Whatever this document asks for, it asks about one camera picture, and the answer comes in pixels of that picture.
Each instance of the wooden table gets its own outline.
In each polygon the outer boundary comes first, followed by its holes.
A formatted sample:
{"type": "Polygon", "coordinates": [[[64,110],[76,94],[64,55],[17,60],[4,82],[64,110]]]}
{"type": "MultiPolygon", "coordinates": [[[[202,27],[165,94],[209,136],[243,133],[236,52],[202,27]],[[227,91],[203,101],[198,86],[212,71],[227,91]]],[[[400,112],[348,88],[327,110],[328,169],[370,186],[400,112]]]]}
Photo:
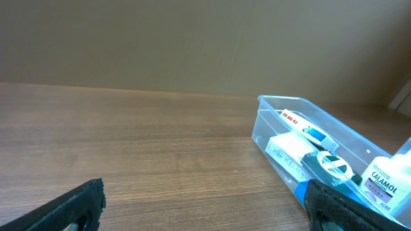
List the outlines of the wooden table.
{"type": "MultiPolygon", "coordinates": [[[[251,139],[256,98],[0,83],[0,225],[102,177],[100,230],[307,230],[251,139]]],[[[411,120],[322,105],[389,152],[411,120]]]]}

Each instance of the beige wall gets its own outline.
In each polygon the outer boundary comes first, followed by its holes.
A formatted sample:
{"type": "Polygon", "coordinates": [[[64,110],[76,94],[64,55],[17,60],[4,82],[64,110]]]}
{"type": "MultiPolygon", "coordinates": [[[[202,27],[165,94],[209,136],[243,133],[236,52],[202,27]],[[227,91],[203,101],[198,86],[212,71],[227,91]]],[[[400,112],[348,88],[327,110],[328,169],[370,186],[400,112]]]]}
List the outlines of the beige wall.
{"type": "Polygon", "coordinates": [[[389,102],[409,0],[2,0],[0,81],[389,102]]]}

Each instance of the translucent blue bin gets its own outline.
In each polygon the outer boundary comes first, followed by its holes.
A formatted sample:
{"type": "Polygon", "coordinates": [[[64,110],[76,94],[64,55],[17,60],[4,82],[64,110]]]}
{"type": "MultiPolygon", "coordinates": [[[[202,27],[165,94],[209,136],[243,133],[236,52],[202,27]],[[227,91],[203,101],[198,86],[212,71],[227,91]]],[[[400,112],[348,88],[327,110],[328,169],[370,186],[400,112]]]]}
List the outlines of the translucent blue bin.
{"type": "MultiPolygon", "coordinates": [[[[301,181],[298,181],[286,170],[287,168],[284,167],[284,163],[276,161],[265,151],[271,137],[288,132],[298,133],[280,118],[280,114],[284,109],[291,110],[327,132],[339,144],[336,151],[338,156],[342,157],[359,175],[365,171],[375,157],[391,157],[387,152],[306,99],[284,96],[260,96],[258,100],[260,104],[252,138],[301,204],[303,204],[301,197],[304,197],[305,193],[303,191],[301,194],[301,181]]],[[[311,144],[310,146],[315,150],[316,155],[321,155],[316,147],[311,144]]],[[[381,210],[374,201],[368,199],[365,193],[352,180],[347,178],[342,185],[333,185],[330,182],[323,181],[310,167],[305,165],[302,165],[302,167],[305,172],[311,175],[311,178],[316,178],[334,187],[341,193],[350,196],[393,221],[399,222],[406,227],[411,227],[410,207],[394,219],[388,213],[381,210]]]]}

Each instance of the white trim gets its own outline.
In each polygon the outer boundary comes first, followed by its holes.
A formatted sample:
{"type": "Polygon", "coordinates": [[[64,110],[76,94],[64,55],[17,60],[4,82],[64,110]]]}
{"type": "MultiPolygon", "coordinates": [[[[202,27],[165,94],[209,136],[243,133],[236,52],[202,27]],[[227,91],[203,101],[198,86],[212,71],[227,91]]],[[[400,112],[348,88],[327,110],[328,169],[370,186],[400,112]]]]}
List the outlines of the white trim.
{"type": "Polygon", "coordinates": [[[407,81],[404,87],[398,92],[396,97],[391,101],[390,108],[397,110],[399,105],[404,101],[404,99],[411,93],[411,78],[407,81]]]}

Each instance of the purple label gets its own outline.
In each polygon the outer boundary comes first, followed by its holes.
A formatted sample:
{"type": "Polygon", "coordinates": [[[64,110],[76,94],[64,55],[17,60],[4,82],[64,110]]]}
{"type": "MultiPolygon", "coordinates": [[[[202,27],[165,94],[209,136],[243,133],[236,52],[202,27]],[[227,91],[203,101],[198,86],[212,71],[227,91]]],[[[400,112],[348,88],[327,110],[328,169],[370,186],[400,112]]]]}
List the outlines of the purple label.
{"type": "Polygon", "coordinates": [[[384,190],[378,187],[370,178],[367,179],[367,181],[364,183],[364,186],[366,186],[370,190],[370,192],[373,193],[373,195],[375,195],[381,201],[384,201],[384,203],[388,203],[388,201],[390,201],[392,198],[391,195],[387,194],[384,190]]]}

